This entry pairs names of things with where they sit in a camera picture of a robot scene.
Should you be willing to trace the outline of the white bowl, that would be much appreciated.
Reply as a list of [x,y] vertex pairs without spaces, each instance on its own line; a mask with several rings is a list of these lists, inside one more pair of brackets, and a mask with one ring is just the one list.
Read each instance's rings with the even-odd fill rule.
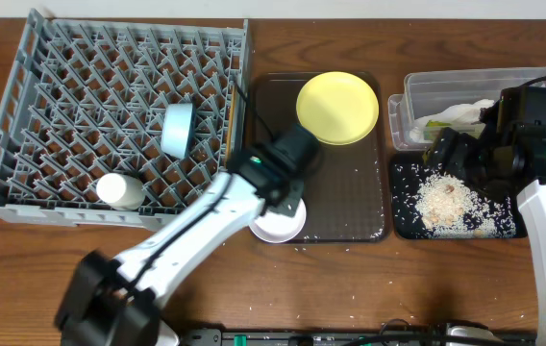
[[300,200],[293,216],[268,210],[264,216],[257,217],[249,224],[251,232],[259,239],[269,243],[285,243],[297,236],[305,226],[307,208]]

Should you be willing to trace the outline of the green orange snack wrapper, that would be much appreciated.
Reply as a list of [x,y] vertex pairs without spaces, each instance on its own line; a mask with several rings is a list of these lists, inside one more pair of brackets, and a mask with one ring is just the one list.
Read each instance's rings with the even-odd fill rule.
[[444,128],[451,128],[462,134],[469,134],[473,137],[479,137],[484,129],[484,124],[477,123],[447,123],[430,120],[423,129],[423,137],[428,140],[433,140],[438,133]]

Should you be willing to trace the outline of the white napkin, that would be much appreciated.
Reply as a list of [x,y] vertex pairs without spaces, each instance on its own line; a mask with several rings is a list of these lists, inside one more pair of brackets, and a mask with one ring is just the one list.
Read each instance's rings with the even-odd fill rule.
[[481,110],[490,108],[494,104],[494,100],[482,99],[473,104],[458,104],[442,112],[420,117],[413,122],[409,138],[416,143],[431,143],[434,139],[428,140],[423,137],[423,129],[430,120],[447,123],[482,123]]

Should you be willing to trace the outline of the wooden chopstick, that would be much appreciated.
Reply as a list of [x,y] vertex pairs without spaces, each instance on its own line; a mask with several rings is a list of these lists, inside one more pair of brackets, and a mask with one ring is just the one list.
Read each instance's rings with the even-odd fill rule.
[[228,133],[226,135],[227,139],[227,155],[230,156],[233,147],[233,128],[235,123],[235,108],[236,108],[236,85],[232,83],[230,89],[230,107],[229,107],[229,118],[228,118]]
[[228,133],[228,118],[229,118],[229,107],[230,107],[230,89],[231,89],[231,85],[232,85],[232,82],[230,83],[230,86],[229,86],[229,93],[228,93],[228,96],[227,96],[227,101],[228,101],[228,109],[227,109],[227,125],[226,125],[226,134],[225,134],[225,144],[226,144],[226,153],[227,153],[227,139],[226,139],[226,135]]

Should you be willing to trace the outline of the light blue bowl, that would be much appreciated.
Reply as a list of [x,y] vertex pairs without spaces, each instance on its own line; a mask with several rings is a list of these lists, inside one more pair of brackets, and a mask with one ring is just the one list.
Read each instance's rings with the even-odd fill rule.
[[176,159],[187,156],[194,131],[192,103],[171,104],[166,108],[161,130],[161,150]]

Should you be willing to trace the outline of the white cup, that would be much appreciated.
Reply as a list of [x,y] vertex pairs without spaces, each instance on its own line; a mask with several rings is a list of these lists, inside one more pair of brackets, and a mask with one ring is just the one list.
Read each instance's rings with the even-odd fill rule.
[[108,173],[100,178],[96,194],[115,210],[136,210],[145,200],[142,182],[118,173]]

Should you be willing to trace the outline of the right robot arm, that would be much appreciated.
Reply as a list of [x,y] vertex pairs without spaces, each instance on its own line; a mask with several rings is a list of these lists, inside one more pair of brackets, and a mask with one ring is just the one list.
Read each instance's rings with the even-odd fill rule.
[[536,342],[546,345],[546,87],[538,81],[505,88],[481,111],[479,137],[442,129],[425,152],[426,165],[491,199],[516,200],[530,240],[536,292]]

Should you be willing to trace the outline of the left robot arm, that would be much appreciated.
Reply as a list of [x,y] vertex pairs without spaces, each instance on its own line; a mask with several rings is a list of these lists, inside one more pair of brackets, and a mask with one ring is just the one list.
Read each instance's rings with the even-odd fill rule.
[[231,156],[209,187],[161,230],[109,259],[77,265],[54,324],[72,346],[177,345],[161,312],[180,283],[218,246],[269,209],[292,214],[288,199],[320,150],[295,124],[270,142]]

